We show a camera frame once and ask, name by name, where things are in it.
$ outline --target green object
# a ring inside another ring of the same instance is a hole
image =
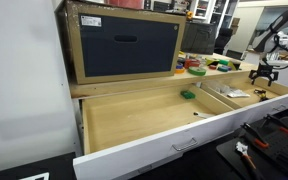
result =
[[[182,95],[185,99],[194,99],[194,98],[195,98],[195,94],[192,93],[191,91],[181,91],[181,95]]]
[[[204,76],[206,74],[206,70],[200,67],[189,67],[188,72],[196,76]]]
[[[218,71],[222,71],[222,72],[227,72],[228,71],[228,68],[225,67],[225,66],[220,66],[217,68]]]
[[[220,64],[223,64],[223,65],[228,65],[230,61],[229,60],[224,60],[224,59],[220,59]]]

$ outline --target drawer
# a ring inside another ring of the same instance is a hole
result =
[[[240,89],[249,94],[250,97],[227,97],[226,95],[215,90],[215,87],[218,86],[218,84]],[[265,90],[266,97],[269,99],[274,99],[276,97],[288,94],[288,87],[280,85],[276,82],[273,82],[271,86],[268,86],[268,80],[263,78],[257,78],[254,85],[251,84],[251,80],[247,77],[221,79],[217,81],[204,82],[201,88],[234,109],[259,103],[260,97],[254,93],[255,89]]]
[[[182,98],[182,90],[196,98]],[[280,106],[288,108],[288,94],[233,110],[204,90],[185,85],[92,97],[82,104],[85,155],[73,161],[76,176],[114,179],[138,175],[244,122],[276,113]],[[195,111],[217,116],[203,119],[193,116]]]

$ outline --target white drawer front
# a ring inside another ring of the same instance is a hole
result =
[[[74,159],[78,179],[113,179],[288,108],[288,94]]]

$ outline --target workbench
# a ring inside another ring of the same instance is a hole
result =
[[[77,178],[129,179],[231,133],[243,122],[288,108],[287,87],[277,83],[268,87],[261,78],[251,85],[248,75],[256,66],[242,62],[240,69],[89,85],[71,82],[84,150],[84,156],[74,159]],[[213,81],[238,87],[251,97],[227,98],[212,90]],[[266,90],[270,100],[259,103],[252,93],[256,88]],[[184,99],[183,90],[196,97]],[[196,117],[195,111],[214,116]]]

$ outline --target drawer handle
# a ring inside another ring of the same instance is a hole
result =
[[[176,150],[176,151],[183,151],[183,150],[185,150],[185,149],[188,149],[188,148],[190,148],[190,147],[193,147],[193,146],[195,146],[195,145],[197,145],[198,144],[198,142],[196,141],[196,139],[195,138],[192,138],[192,140],[191,141],[193,141],[193,143],[191,144],[188,144],[188,145],[186,145],[186,146],[183,146],[183,147],[177,147],[176,145],[172,145],[172,147]]]

